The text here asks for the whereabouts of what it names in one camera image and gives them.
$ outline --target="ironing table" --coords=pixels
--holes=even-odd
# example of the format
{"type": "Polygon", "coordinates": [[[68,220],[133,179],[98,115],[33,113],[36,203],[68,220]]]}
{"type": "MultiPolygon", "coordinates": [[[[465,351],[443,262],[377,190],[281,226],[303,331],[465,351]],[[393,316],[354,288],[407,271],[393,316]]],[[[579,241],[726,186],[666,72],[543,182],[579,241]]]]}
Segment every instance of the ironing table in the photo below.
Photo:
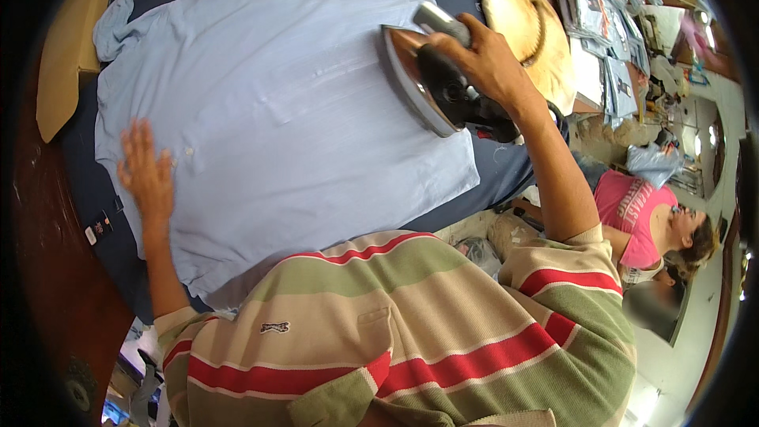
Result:
{"type": "MultiPolygon", "coordinates": [[[[134,12],[130,19],[171,1],[134,0],[134,12]]],[[[436,1],[453,15],[468,12],[484,21],[478,8],[480,0],[436,1]]],[[[76,113],[59,133],[71,193],[83,225],[95,221],[103,211],[108,214],[114,231],[99,241],[93,250],[115,281],[128,306],[142,322],[150,324],[153,322],[153,313],[145,261],[137,256],[134,236],[126,217],[119,212],[119,201],[108,172],[94,159],[97,111],[97,80],[93,80],[81,90],[76,113]]],[[[567,139],[566,123],[561,122],[559,127],[567,139]]],[[[534,183],[532,165],[523,145],[500,148],[500,144],[490,140],[476,137],[472,140],[480,185],[406,224],[404,229],[438,231],[471,214],[513,198],[534,183]]],[[[208,309],[200,299],[192,299],[191,302],[198,310],[208,309]]]]}

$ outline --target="steam iron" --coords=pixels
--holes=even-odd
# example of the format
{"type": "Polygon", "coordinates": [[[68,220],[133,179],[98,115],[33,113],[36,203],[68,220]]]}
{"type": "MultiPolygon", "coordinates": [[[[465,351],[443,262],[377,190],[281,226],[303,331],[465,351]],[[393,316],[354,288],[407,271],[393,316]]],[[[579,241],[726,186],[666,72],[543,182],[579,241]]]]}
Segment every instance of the steam iron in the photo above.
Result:
{"type": "MultiPolygon", "coordinates": [[[[431,2],[419,7],[413,21],[426,32],[444,32],[470,46],[466,25],[431,2]]],[[[438,136],[469,128],[480,138],[502,143],[520,137],[501,105],[470,85],[459,67],[434,48],[429,35],[382,25],[382,36],[398,91],[438,136]]]]}

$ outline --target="hand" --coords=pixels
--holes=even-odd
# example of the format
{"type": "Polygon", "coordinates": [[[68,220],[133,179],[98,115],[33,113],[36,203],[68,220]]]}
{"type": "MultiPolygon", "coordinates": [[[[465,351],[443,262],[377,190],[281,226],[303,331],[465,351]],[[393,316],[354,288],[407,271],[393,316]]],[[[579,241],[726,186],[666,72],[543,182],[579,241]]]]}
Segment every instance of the hand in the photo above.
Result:
{"type": "Polygon", "coordinates": [[[131,129],[121,132],[121,144],[126,165],[119,161],[119,180],[140,209],[143,234],[165,236],[174,210],[171,155],[164,149],[156,160],[153,131],[146,119],[133,119],[131,129]]]}
{"type": "Polygon", "coordinates": [[[501,104],[515,121],[534,114],[531,110],[536,108],[536,104],[539,109],[545,109],[545,99],[517,61],[503,35],[490,30],[468,13],[457,18],[469,28],[471,50],[444,33],[432,34],[432,45],[450,57],[479,92],[501,104]]]}

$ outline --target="cardboard box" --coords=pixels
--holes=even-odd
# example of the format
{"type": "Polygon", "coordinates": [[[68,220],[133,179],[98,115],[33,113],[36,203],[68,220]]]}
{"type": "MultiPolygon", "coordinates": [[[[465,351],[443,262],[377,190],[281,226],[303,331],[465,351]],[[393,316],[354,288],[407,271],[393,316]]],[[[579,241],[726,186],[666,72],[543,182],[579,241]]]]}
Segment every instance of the cardboard box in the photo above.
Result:
{"type": "Polygon", "coordinates": [[[93,28],[108,0],[65,0],[50,25],[37,85],[37,126],[50,142],[74,115],[79,89],[100,72],[93,28]]]}

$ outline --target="red stripe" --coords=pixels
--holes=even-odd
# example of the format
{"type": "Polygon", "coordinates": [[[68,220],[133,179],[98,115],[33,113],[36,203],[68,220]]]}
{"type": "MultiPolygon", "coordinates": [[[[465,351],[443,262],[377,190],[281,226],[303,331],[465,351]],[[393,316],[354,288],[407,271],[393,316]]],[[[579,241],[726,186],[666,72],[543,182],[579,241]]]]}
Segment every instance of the red stripe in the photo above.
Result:
{"type": "Polygon", "coordinates": [[[559,346],[564,346],[564,343],[569,339],[569,334],[572,333],[572,329],[576,323],[569,318],[564,317],[559,313],[552,313],[548,317],[546,322],[546,332],[553,338],[559,346]]]}
{"type": "Polygon", "coordinates": [[[522,282],[519,291],[532,297],[549,283],[570,282],[583,287],[612,289],[621,295],[621,287],[608,275],[601,272],[564,272],[556,269],[538,269],[522,282]]]}
{"type": "Polygon", "coordinates": [[[374,384],[381,386],[390,372],[390,352],[385,351],[382,356],[367,364],[366,370],[374,379],[374,384]]]}
{"type": "Polygon", "coordinates": [[[384,254],[386,252],[390,252],[393,250],[394,247],[396,247],[401,242],[404,242],[406,240],[410,240],[419,236],[432,236],[436,238],[436,236],[432,234],[431,232],[412,232],[410,234],[402,234],[401,236],[398,236],[390,240],[384,246],[369,246],[361,252],[356,251],[354,249],[350,249],[342,255],[337,255],[337,256],[332,256],[332,257],[327,257],[321,252],[300,252],[298,254],[290,255],[286,257],[285,259],[283,259],[282,261],[286,261],[290,258],[299,257],[302,255],[323,259],[327,262],[332,262],[333,264],[345,264],[346,262],[348,262],[349,260],[353,258],[359,258],[366,261],[369,257],[371,257],[374,254],[384,254]]]}
{"type": "Polygon", "coordinates": [[[168,364],[171,363],[180,352],[190,351],[190,348],[192,348],[192,340],[182,340],[174,345],[172,350],[168,352],[168,355],[163,358],[164,372],[166,371],[166,366],[168,366],[168,364]]]}
{"type": "Polygon", "coordinates": [[[208,387],[222,387],[228,391],[242,394],[246,391],[259,391],[271,394],[306,394],[311,389],[330,382],[340,376],[355,371],[356,368],[325,369],[274,369],[253,366],[247,371],[232,366],[208,365],[204,361],[190,356],[187,375],[208,387]]]}
{"type": "Polygon", "coordinates": [[[481,346],[467,354],[447,356],[432,365],[420,358],[409,359],[390,366],[390,373],[377,397],[386,397],[426,382],[436,382],[445,388],[468,379],[483,378],[532,359],[552,345],[553,339],[543,327],[534,323],[516,336],[481,346]]]}

